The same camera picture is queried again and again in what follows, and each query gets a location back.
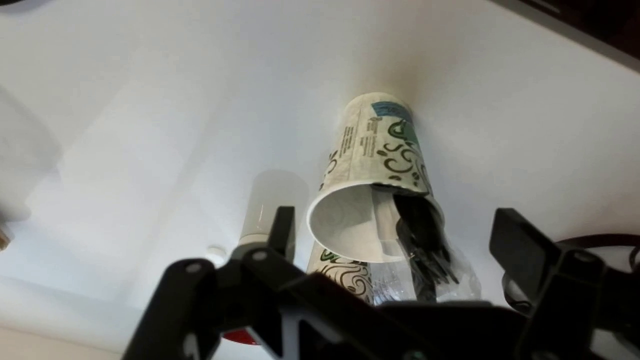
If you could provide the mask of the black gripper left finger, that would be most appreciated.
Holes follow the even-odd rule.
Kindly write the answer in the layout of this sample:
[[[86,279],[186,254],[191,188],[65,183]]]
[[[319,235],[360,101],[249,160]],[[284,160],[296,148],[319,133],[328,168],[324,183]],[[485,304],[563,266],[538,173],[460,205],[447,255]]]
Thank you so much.
[[[237,329],[274,360],[398,360],[386,316],[285,257],[294,216],[277,207],[267,240],[237,246],[222,268],[203,257],[167,266],[124,360],[210,360]]]

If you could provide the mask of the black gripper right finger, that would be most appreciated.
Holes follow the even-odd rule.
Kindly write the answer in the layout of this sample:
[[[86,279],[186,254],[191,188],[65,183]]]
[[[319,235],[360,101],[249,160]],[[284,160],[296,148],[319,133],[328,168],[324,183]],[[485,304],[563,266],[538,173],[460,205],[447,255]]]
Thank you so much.
[[[531,304],[515,360],[591,360],[595,329],[640,344],[640,279],[572,242],[551,242],[513,207],[498,207],[490,254]]]

